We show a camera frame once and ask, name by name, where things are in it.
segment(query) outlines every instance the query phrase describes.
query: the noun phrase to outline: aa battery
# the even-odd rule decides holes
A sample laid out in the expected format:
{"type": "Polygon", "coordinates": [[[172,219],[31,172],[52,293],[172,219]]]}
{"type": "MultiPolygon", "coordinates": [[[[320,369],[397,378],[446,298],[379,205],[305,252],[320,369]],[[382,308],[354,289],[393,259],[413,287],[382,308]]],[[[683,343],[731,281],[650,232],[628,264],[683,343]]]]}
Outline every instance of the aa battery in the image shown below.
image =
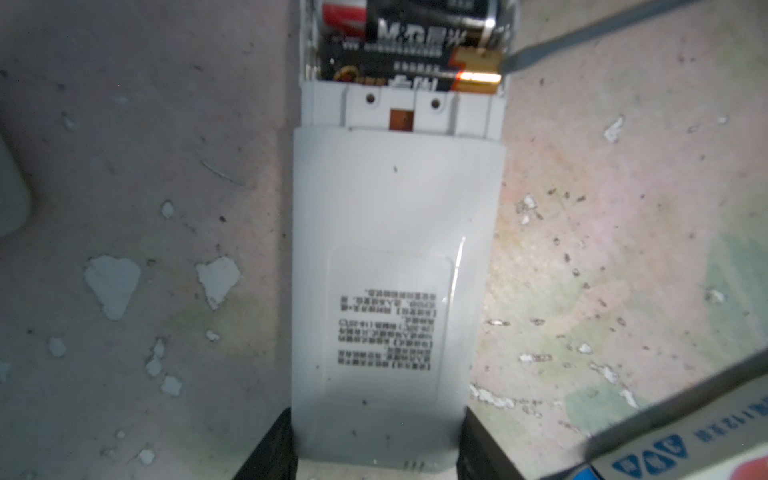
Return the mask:
{"type": "Polygon", "coordinates": [[[507,0],[318,0],[323,23],[348,37],[402,45],[498,48],[507,0]]]}
{"type": "Polygon", "coordinates": [[[473,47],[436,49],[421,55],[405,46],[386,46],[355,38],[331,37],[321,52],[321,77],[366,85],[428,91],[493,94],[501,83],[500,51],[473,47]]]}

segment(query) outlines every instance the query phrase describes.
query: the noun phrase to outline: concrete floor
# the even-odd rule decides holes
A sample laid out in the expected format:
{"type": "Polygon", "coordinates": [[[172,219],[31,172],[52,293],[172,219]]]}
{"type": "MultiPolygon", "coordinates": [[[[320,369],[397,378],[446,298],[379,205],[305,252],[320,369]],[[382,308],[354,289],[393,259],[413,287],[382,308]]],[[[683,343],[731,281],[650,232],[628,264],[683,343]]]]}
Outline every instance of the concrete floor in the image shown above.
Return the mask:
{"type": "MultiPolygon", "coordinates": [[[[634,3],[528,0],[518,46],[634,3]]],[[[0,239],[0,478],[231,478],[289,405],[297,10],[0,6],[0,125],[35,199],[0,239]],[[105,254],[141,268],[117,321],[84,280],[105,254]],[[196,265],[219,257],[242,277],[213,311],[196,265]]],[[[472,407],[528,478],[768,345],[767,32],[763,0],[703,0],[513,77],[474,382],[515,407],[472,407]]]]}

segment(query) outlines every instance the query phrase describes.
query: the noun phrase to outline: white label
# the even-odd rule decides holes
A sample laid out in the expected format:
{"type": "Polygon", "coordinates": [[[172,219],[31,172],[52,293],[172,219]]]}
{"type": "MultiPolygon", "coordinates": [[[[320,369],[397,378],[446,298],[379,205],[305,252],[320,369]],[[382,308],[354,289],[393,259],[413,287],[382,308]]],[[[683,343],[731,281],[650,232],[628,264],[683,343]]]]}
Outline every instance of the white label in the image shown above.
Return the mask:
{"type": "Polygon", "coordinates": [[[452,271],[444,257],[334,250],[326,395],[372,406],[433,403],[452,271]]]}

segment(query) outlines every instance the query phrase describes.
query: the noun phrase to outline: cardboard box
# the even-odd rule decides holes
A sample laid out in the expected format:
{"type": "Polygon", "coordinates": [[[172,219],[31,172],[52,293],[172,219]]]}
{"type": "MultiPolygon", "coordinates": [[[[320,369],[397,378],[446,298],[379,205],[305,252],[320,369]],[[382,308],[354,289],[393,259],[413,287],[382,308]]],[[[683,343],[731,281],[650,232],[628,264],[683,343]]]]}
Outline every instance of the cardboard box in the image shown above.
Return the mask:
{"type": "Polygon", "coordinates": [[[573,480],[768,480],[768,376],[575,472],[573,480]]]}

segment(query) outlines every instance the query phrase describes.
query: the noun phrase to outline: white plastic casing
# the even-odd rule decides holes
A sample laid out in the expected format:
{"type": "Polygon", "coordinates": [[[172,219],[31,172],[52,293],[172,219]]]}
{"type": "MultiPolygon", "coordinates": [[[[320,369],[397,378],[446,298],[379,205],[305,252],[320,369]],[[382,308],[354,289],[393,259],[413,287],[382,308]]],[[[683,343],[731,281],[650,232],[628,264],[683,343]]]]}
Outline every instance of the white plastic casing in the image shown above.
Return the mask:
{"type": "MultiPolygon", "coordinates": [[[[305,28],[303,51],[313,35],[305,28]]],[[[296,452],[440,472],[458,458],[468,401],[505,160],[505,98],[311,78],[301,88],[296,452]],[[391,109],[413,111],[413,131],[390,131],[391,109]]]]}

